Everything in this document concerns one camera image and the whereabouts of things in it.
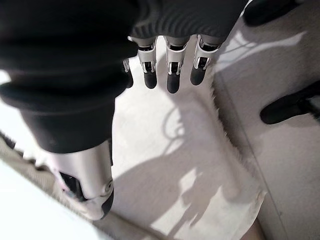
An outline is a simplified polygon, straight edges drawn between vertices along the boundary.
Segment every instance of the floor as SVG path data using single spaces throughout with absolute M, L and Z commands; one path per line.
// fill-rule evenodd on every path
M 320 127 L 309 115 L 265 125 L 260 110 L 320 76 L 320 1 L 257 28 L 240 19 L 215 65 L 216 104 L 243 164 L 268 190 L 268 240 L 320 239 Z

